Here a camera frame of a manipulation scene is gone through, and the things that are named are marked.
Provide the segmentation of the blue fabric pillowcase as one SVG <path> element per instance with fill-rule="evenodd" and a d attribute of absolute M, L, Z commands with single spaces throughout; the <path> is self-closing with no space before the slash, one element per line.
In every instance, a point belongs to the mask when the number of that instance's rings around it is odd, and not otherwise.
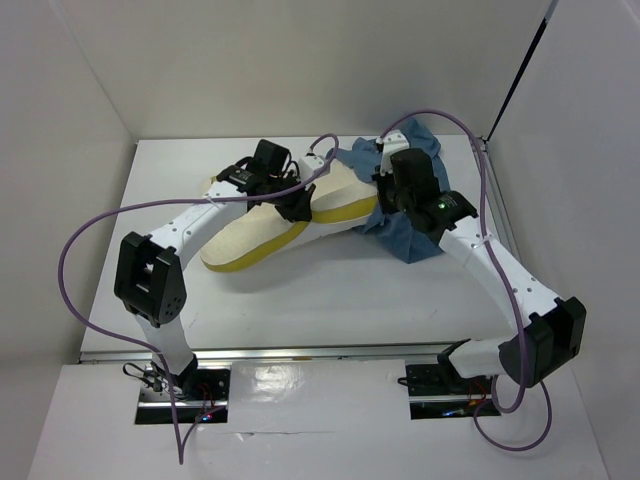
<path fill-rule="evenodd" d="M 419 148 L 432 160 L 434 175 L 438 179 L 441 190 L 450 189 L 448 174 L 439 156 L 441 144 L 431 131 L 422 123 L 412 118 L 407 120 L 400 131 L 412 148 Z M 335 166 L 340 162 L 351 169 L 356 177 L 368 186 L 375 186 L 372 176 L 374 169 L 380 164 L 380 154 L 373 139 L 359 137 L 350 149 L 338 149 Z M 377 242 L 396 259 L 412 264 L 441 253 L 441 250 L 425 234 L 416 231 L 404 213 L 384 214 L 378 204 L 363 226 L 354 230 L 362 235 L 373 235 Z"/>

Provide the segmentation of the cream pillow with yellow band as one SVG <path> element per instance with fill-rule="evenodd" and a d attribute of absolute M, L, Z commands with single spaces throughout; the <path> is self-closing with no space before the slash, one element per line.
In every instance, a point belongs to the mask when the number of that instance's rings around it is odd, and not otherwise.
<path fill-rule="evenodd" d="M 256 206 L 200 249 L 205 267 L 217 273 L 247 269 L 279 251 L 363 226 L 377 204 L 376 187 L 337 160 L 314 185 L 309 222 L 289 222 L 271 204 Z"/>

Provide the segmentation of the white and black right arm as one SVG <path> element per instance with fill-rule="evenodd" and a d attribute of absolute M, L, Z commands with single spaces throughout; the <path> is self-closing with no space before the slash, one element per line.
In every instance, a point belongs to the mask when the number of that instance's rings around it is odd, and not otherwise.
<path fill-rule="evenodd" d="M 535 280 L 461 193 L 441 189 L 427 153 L 385 146 L 373 179 L 382 210 L 406 215 L 415 230 L 455 259 L 492 298 L 509 328 L 506 335 L 463 339 L 444 350 L 436 369 L 441 388 L 457 392 L 471 378 L 501 375 L 532 388 L 579 353 L 583 303 L 563 299 Z"/>

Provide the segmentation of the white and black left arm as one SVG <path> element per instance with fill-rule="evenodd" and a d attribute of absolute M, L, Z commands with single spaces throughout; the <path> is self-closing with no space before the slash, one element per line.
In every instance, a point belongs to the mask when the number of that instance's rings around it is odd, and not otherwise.
<path fill-rule="evenodd" d="M 313 152 L 292 160 L 289 149 L 262 139 L 252 155 L 215 175 L 202 202 L 146 235 L 123 238 L 114 293 L 143 329 L 172 397 L 187 398 L 197 387 L 198 361 L 180 321 L 189 262 L 227 225 L 262 207 L 274 208 L 285 225 L 309 223 L 313 182 L 326 170 L 325 159 Z"/>

